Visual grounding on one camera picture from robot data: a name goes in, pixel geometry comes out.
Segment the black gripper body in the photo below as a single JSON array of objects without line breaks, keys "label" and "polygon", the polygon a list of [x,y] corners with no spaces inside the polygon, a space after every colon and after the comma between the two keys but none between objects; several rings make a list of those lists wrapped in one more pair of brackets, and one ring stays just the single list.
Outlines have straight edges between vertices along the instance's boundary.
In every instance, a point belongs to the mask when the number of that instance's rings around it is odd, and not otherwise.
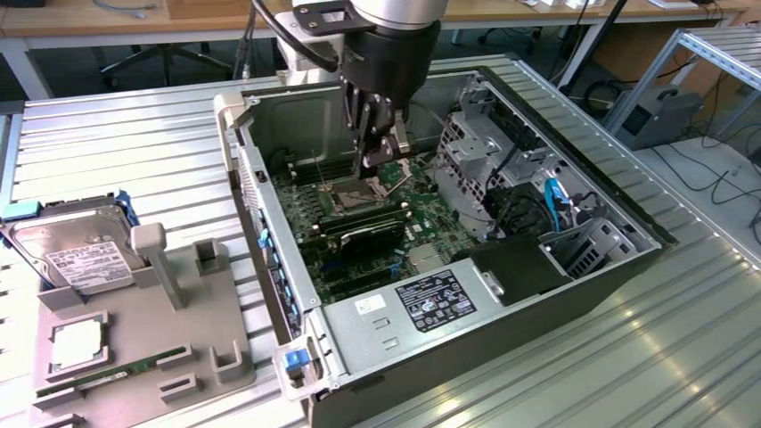
[{"label": "black gripper body", "polygon": [[377,27],[346,33],[341,70],[347,83],[405,106],[425,82],[439,29],[434,21],[415,30]]}]

